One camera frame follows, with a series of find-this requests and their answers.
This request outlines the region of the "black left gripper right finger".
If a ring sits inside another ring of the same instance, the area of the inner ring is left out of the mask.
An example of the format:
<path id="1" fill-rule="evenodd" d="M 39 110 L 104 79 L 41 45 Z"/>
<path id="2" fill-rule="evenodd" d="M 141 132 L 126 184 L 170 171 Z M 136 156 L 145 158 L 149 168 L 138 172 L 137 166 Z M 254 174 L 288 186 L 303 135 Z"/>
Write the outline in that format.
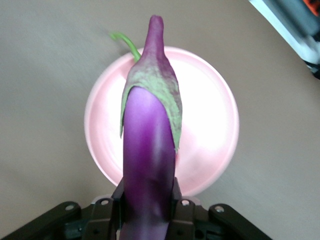
<path id="1" fill-rule="evenodd" d="M 178 179 L 172 189 L 167 240 L 270 240 L 234 208 L 218 203 L 205 209 L 200 201 L 183 196 Z"/>

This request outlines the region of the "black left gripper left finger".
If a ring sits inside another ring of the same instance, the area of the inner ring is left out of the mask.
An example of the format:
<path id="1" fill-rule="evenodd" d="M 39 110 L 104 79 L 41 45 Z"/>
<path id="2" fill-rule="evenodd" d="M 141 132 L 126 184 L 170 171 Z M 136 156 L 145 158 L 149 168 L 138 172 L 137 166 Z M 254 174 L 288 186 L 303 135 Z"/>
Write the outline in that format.
<path id="1" fill-rule="evenodd" d="M 3 237 L 4 240 L 116 240 L 123 225 L 124 184 L 87 206 L 65 201 Z"/>

